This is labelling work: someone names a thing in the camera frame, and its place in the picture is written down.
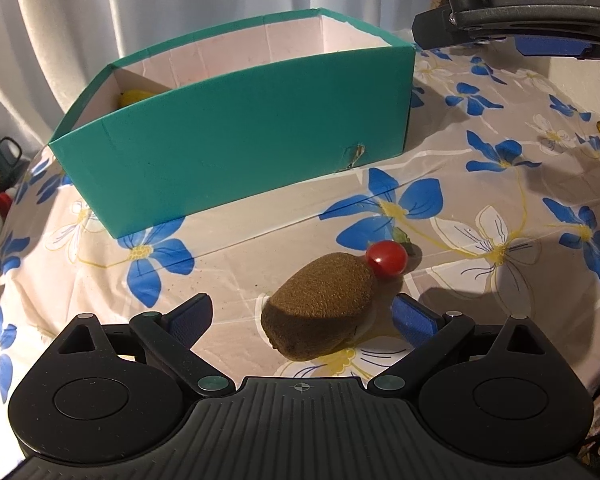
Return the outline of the red cherry tomato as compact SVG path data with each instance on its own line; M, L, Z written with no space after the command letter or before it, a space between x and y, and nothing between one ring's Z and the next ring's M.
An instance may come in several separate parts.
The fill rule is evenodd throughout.
M378 278L388 280L404 273L407 268L408 253L394 240L381 240L367 247L365 260Z

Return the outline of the brown kiwi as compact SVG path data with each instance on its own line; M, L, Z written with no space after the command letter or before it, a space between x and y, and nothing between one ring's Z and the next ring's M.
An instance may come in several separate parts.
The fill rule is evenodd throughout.
M372 308L377 278L361 258L332 252L297 271L262 308L260 323L273 349L293 361L336 351Z

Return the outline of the yellow-green pear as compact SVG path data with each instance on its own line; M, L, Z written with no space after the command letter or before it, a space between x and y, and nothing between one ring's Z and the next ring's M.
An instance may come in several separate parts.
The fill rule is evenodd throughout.
M155 92L140 90L140 89L130 89L123 91L118 96L118 107L123 108L130 105L133 105L137 102L147 100L155 96Z

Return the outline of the floral plastic tablecloth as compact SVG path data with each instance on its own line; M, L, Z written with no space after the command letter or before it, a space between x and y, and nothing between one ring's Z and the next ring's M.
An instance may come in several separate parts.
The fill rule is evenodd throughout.
M370 379L405 356L390 302L407 292L479 323L534 319L590 388L600 383L600 134L595 115L490 48L416 58L410 145L398 158L116 240L50 150L32 160L0 236L0 479L22 461L15 388L77 314L122 323L210 295L196 352L231 378ZM265 300L311 260L409 240L401 281L328 356L268 343Z

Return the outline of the teal cardboard box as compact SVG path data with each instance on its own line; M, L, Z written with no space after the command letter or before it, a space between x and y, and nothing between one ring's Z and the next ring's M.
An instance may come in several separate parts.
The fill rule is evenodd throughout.
M400 155L416 49L327 9L266 14L107 64L50 139L115 237ZM130 89L155 92L119 108Z

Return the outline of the red small bottle cap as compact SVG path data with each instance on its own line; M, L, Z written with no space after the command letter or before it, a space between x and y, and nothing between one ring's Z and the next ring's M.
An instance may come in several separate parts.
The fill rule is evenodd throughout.
M9 209L12 208L15 195L16 190L14 188L9 188L8 190L0 193L0 216L3 220L7 218Z

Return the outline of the dark green mug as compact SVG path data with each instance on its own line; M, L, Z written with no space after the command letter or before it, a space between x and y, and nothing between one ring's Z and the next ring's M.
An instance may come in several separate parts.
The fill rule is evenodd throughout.
M0 191L12 188L29 165L21 146L10 136L0 139Z

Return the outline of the white curtain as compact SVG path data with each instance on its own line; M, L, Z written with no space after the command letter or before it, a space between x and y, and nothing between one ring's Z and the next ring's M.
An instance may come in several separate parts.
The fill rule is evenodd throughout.
M27 153L108 63L152 44L241 18L325 8L390 32L432 0L0 0L0 138Z

